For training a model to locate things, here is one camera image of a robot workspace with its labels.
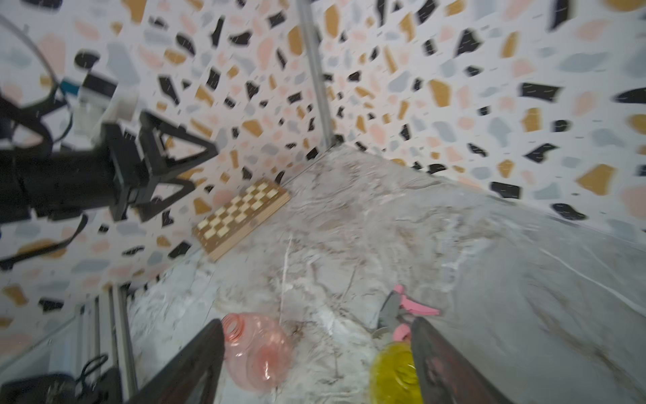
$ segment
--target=wooden chessboard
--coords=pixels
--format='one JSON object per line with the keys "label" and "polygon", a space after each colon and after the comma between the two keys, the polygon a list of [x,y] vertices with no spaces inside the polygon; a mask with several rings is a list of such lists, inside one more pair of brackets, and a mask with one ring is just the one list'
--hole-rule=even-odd
{"label": "wooden chessboard", "polygon": [[193,228],[212,261],[220,258],[287,203],[287,190],[263,178]]}

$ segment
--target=terrazzo backdrop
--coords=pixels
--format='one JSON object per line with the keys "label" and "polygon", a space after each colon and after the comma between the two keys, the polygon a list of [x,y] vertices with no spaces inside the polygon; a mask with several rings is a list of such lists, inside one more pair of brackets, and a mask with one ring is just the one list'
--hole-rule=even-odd
{"label": "terrazzo backdrop", "polygon": [[[139,92],[139,109],[186,125],[220,150],[181,176],[196,190],[163,214],[142,224],[133,211],[119,223],[107,210],[89,212],[87,227],[65,250],[0,273],[0,361],[55,329],[104,285],[155,279],[197,248],[193,224],[263,176],[285,182],[326,148],[292,1],[0,2],[0,13],[36,43],[59,79],[80,83],[92,71],[117,81]],[[0,29],[3,94],[19,105],[44,98],[51,86],[45,70]],[[137,118],[122,127],[137,133]],[[65,109],[45,118],[54,138],[68,119]],[[198,151],[172,139],[165,146],[176,157]],[[72,133],[56,147],[91,143]],[[2,226],[0,255],[69,237],[78,220]]]}
{"label": "terrazzo backdrop", "polygon": [[646,242],[646,1],[318,0],[339,139]]}

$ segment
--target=black strap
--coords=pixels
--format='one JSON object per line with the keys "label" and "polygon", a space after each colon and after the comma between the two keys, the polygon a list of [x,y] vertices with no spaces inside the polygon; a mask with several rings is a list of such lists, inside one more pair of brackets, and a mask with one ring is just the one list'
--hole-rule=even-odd
{"label": "black strap", "polygon": [[41,123],[38,116],[32,112],[24,111],[16,107],[11,101],[0,95],[0,116],[6,116],[19,125],[30,129],[42,138],[42,142],[30,147],[20,147],[14,145],[16,154],[20,156],[48,156],[52,153],[54,141],[52,135],[45,125]]}
{"label": "black strap", "polygon": [[88,217],[84,213],[81,216],[81,222],[79,223],[79,226],[76,228],[76,231],[74,232],[74,234],[69,239],[65,239],[65,240],[63,240],[63,241],[61,241],[61,242],[59,242],[57,244],[52,244],[52,245],[47,246],[47,247],[39,248],[38,250],[29,251],[27,253],[22,253],[22,254],[17,254],[17,255],[14,255],[13,257],[9,257],[9,258],[4,258],[4,259],[0,260],[0,270],[2,270],[2,271],[10,271],[14,267],[14,264],[17,264],[20,261],[23,261],[23,260],[26,260],[26,259],[29,259],[29,258],[34,258],[34,257],[37,257],[39,255],[53,253],[55,251],[61,250],[61,249],[65,248],[65,247],[69,246],[70,243],[76,238],[76,236],[78,236],[79,233],[81,233],[83,231],[83,229],[85,229],[85,226],[87,226],[87,222],[88,222]]}

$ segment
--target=marble countertop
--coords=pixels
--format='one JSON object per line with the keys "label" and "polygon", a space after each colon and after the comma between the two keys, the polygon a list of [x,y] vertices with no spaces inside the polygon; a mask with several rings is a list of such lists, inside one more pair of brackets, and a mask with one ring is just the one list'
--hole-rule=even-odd
{"label": "marble countertop", "polygon": [[295,346],[273,394],[223,370],[217,403],[367,403],[371,331],[403,284],[516,403],[646,403],[646,251],[338,147],[216,263],[201,252],[129,306],[139,384],[229,312],[280,319]]}

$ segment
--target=cable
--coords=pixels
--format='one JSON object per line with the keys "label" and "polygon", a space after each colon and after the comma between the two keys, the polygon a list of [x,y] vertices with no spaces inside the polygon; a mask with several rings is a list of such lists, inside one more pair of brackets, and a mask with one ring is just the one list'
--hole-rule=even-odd
{"label": "cable", "polygon": [[[87,361],[87,363],[85,364],[85,366],[83,366],[83,370],[81,370],[81,375],[80,375],[80,376],[78,377],[78,379],[76,380],[76,383],[77,383],[77,384],[78,384],[78,383],[81,383],[81,387],[82,387],[82,389],[83,389],[83,390],[81,391],[81,395],[84,395],[84,393],[86,393],[86,392],[87,392],[87,390],[88,390],[88,385],[87,385],[87,383],[85,383],[85,379],[86,379],[88,376],[90,376],[92,373],[95,373],[97,370],[99,370],[99,368],[100,368],[104,363],[106,363],[107,361],[108,361],[108,355],[107,355],[107,354],[101,354],[101,355],[98,355],[98,356],[93,357],[92,359],[90,359],[89,361]],[[91,367],[91,368],[90,368],[90,370],[88,370],[87,368],[88,368],[90,365],[92,365],[92,364],[94,364],[94,366],[93,366],[93,367]]]}
{"label": "cable", "polygon": [[58,90],[60,90],[61,93],[63,94],[63,99],[65,101],[65,105],[67,106],[67,111],[69,111],[70,113],[70,121],[67,124],[67,127],[65,128],[65,130],[63,131],[63,134],[61,134],[61,136],[58,139],[54,140],[54,144],[56,144],[62,141],[68,135],[68,133],[72,128],[72,115],[73,115],[72,106],[67,100],[67,94],[65,94],[65,91],[61,88],[61,82],[58,80],[58,77],[56,76],[54,69],[49,64],[49,62],[45,59],[41,51],[36,47],[36,44],[34,44],[34,42],[32,42],[32,40],[29,39],[29,37],[25,35],[25,33],[20,28],[18,28],[15,24],[13,24],[11,21],[9,21],[1,14],[0,14],[0,24],[4,25],[5,28],[9,29],[9,31],[13,32],[14,35],[18,39],[20,39],[36,55],[36,57],[40,60],[41,64],[47,71],[47,74],[49,74],[50,79],[52,79],[52,90],[50,91],[47,98],[50,101],[53,101],[54,98],[56,97],[56,92]]}

